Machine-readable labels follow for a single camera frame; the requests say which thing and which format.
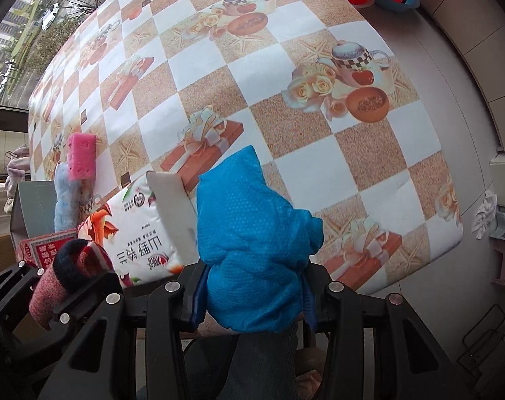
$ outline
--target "silver screw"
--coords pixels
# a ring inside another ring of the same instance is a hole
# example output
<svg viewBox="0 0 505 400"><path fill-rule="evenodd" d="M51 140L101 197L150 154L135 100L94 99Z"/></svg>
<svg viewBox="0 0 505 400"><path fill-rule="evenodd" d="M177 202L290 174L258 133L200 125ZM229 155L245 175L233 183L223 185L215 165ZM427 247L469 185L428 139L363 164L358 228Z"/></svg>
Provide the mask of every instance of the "silver screw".
<svg viewBox="0 0 505 400"><path fill-rule="evenodd" d="M120 300L121 300L121 295L120 295L120 294L118 294L118 293L110 293L110 294L106 297L106 301L107 301L107 303L109 303L110 305L117 304Z"/></svg>
<svg viewBox="0 0 505 400"><path fill-rule="evenodd" d="M393 304L393 305L400 305L403 303L404 299L399 293L392 293L389 297L388 300Z"/></svg>
<svg viewBox="0 0 505 400"><path fill-rule="evenodd" d="M343 290L343 284L339 281L332 281L329 283L328 288L331 292L341 292Z"/></svg>
<svg viewBox="0 0 505 400"><path fill-rule="evenodd" d="M180 289L180 283L178 281L170 281L165 285L165 290L169 293L176 292L178 289Z"/></svg>

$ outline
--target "floor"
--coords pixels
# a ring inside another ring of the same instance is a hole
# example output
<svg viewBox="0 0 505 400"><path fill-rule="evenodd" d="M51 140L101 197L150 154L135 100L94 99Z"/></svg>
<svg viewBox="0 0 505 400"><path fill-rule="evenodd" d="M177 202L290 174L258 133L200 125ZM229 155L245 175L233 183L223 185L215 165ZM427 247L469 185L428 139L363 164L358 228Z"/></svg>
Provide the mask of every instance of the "floor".
<svg viewBox="0 0 505 400"><path fill-rule="evenodd" d="M468 69L440 29L418 11L393 14L376 5L361 11L388 43L417 88L440 139L456 187L464 237L425 268L378 292L402 293L455 360L461 339L494 303L505 308L505 290L490 280L500 259L488 236L471 234L473 216L492 189L489 161L499 140Z"/></svg>

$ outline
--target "fuzzy blue towel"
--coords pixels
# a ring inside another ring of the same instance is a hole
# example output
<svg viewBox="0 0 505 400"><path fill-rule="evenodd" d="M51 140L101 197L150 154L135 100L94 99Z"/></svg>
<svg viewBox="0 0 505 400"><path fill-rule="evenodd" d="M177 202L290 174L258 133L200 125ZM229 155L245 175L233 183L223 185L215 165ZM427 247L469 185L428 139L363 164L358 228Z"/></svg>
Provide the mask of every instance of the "fuzzy blue towel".
<svg viewBox="0 0 505 400"><path fill-rule="evenodd" d="M301 274L323 244L322 220L268 188L252 146L200 176L197 212L208 312L238 332L282 332L302 311Z"/></svg>

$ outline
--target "checkered tablecloth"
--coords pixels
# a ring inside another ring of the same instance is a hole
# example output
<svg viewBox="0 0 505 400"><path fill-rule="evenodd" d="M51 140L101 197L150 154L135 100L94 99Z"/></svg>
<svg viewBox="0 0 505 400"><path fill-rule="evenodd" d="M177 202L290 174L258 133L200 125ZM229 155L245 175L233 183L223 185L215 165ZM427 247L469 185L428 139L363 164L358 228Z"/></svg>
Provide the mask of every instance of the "checkered tablecloth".
<svg viewBox="0 0 505 400"><path fill-rule="evenodd" d="M313 261L361 292L462 237L427 112L346 0L106 0L32 94L33 179L53 178L73 132L97 136L90 207L148 170L181 173L214 146L217 165L252 144L268 185L323 218Z"/></svg>

